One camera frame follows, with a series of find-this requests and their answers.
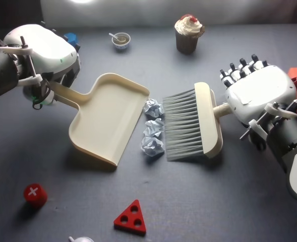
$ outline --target silver crumpled ball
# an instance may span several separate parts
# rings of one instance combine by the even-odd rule
[[[164,123],[160,118],[147,121],[145,124],[147,128],[143,133],[146,137],[158,137],[163,132]]]
[[[143,107],[145,114],[152,117],[159,117],[164,114],[164,108],[162,104],[159,104],[155,99],[148,98]]]
[[[153,157],[165,151],[163,142],[155,137],[144,137],[142,140],[142,150],[145,152],[146,155],[149,155],[150,157]]]

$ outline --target gray bristles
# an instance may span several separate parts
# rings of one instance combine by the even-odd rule
[[[195,90],[163,100],[167,159],[182,160],[203,155]]]

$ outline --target hole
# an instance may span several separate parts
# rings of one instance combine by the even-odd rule
[[[142,225],[142,221],[141,221],[139,218],[137,218],[137,219],[134,221],[134,226],[135,226],[135,227],[140,227],[140,225]]]
[[[132,213],[137,213],[137,212],[138,212],[138,207],[137,207],[137,206],[132,206],[132,207],[130,208],[130,211],[131,211]]]
[[[120,222],[125,224],[128,222],[128,217],[126,215],[123,215],[121,218],[120,218]]]

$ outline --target red triangle block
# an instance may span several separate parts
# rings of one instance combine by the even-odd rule
[[[135,200],[113,222],[115,229],[124,230],[138,235],[146,234],[145,222],[138,200]]]

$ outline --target cupcake frosting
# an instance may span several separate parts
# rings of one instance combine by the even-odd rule
[[[202,24],[193,16],[187,16],[175,23],[175,29],[182,35],[195,35],[200,33]]]

